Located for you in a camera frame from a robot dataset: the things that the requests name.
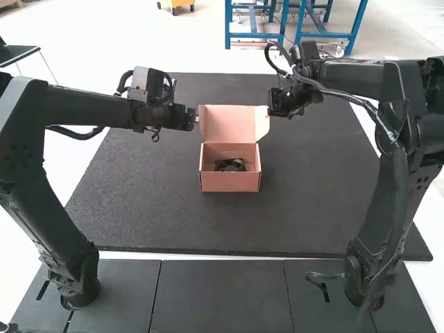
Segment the wheel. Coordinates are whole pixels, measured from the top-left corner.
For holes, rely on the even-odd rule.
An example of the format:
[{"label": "wheel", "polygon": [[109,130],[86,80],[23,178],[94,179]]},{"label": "wheel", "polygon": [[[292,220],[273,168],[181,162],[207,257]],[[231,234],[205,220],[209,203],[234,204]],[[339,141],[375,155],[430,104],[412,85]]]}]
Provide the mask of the wheel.
[{"label": "wheel", "polygon": [[344,56],[345,50],[341,45],[336,46],[336,57],[342,58]]}]

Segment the open box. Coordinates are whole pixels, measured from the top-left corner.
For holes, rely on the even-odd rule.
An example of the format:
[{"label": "open box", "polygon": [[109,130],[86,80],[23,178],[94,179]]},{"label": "open box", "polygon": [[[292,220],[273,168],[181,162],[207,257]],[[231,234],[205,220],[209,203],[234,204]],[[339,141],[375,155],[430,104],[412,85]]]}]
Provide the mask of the open box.
[{"label": "open box", "polygon": [[[262,168],[259,141],[270,129],[266,106],[200,105],[202,192],[258,192]],[[215,171],[217,160],[242,158],[247,171]]]}]

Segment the blue metal frame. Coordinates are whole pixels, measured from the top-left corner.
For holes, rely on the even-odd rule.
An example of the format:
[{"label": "blue metal frame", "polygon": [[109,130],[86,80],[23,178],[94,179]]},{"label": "blue metal frame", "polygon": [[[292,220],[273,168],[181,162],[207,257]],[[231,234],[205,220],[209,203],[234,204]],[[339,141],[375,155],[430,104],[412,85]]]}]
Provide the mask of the blue metal frame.
[{"label": "blue metal frame", "polygon": [[[233,9],[248,9],[250,12],[250,27],[249,33],[231,33],[230,22],[233,18]],[[269,13],[268,22],[273,22],[273,16],[276,9],[276,0],[271,0],[268,5],[268,0],[264,0],[263,6],[258,5],[233,5],[232,0],[225,0],[225,49],[230,49],[231,38],[261,38],[267,40],[277,40],[281,45],[284,44],[285,26],[287,25],[287,17],[289,11],[289,0],[284,0],[284,7],[282,9],[282,19],[279,33],[258,33],[256,25],[256,9],[267,10]]]},{"label": "blue metal frame", "polygon": [[[328,0],[325,5],[316,5],[316,0],[311,0],[310,6],[316,9],[326,9],[326,13],[324,15],[323,22],[328,23],[328,19],[330,18],[330,12],[332,11],[333,0]],[[300,4],[290,3],[290,8],[300,8]]]},{"label": "blue metal frame", "polygon": [[[333,0],[328,0],[326,5],[316,5],[315,0],[311,0],[307,3],[307,0],[300,0],[300,4],[289,5],[292,8],[299,8],[298,26],[296,29],[295,44],[299,44],[302,37],[312,37],[312,38],[341,38],[349,40],[347,47],[345,48],[345,55],[349,56],[352,53],[353,46],[355,45],[356,36],[361,26],[362,18],[364,17],[364,12],[366,11],[368,0],[361,0],[359,8],[355,17],[355,22],[353,23],[352,31],[350,33],[331,33],[329,32],[323,23],[327,23],[330,18],[330,12],[332,10]],[[318,15],[314,12],[315,8],[324,8],[327,12],[324,15],[324,20],[321,22]],[[311,20],[313,21],[317,33],[310,33],[307,31],[302,31],[302,23],[304,21],[305,11],[307,11]]]}]

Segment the box lid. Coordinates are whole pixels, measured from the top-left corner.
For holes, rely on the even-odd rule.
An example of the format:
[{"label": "box lid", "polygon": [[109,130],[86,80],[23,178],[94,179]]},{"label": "box lid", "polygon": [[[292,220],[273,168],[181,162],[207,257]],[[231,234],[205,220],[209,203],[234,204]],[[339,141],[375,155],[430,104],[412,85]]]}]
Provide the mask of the box lid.
[{"label": "box lid", "polygon": [[270,130],[266,106],[200,105],[198,113],[205,143],[255,143]]}]

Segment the robotic arm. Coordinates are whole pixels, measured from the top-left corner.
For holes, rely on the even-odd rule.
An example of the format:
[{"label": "robotic arm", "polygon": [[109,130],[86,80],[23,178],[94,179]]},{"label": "robotic arm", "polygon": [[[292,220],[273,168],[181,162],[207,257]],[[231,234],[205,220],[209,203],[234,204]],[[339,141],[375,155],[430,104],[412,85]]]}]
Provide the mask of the robotic arm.
[{"label": "robotic arm", "polygon": [[[125,87],[131,76],[131,87]],[[153,139],[162,127],[190,131],[196,111],[173,102],[175,86],[168,74],[143,67],[122,76],[116,96],[0,75],[0,204],[37,246],[67,309],[86,307],[99,294],[99,252],[48,183],[42,166],[44,131],[76,139],[89,139],[104,126],[152,130]],[[126,90],[131,98],[119,96]],[[60,125],[100,127],[81,135]]]},{"label": "robotic arm", "polygon": [[[286,57],[291,74],[271,62],[273,46]],[[289,89],[270,89],[271,116],[303,115],[306,106],[330,95],[364,107],[376,123],[379,176],[364,224],[347,247],[344,273],[309,272],[306,278],[318,287],[316,278],[345,278],[350,302],[377,311],[385,288],[394,282],[418,206],[444,164],[444,57],[329,60],[321,59],[314,41],[301,42],[290,54],[271,42],[265,54],[279,74],[293,81]],[[379,106],[353,95],[376,99]]]}]

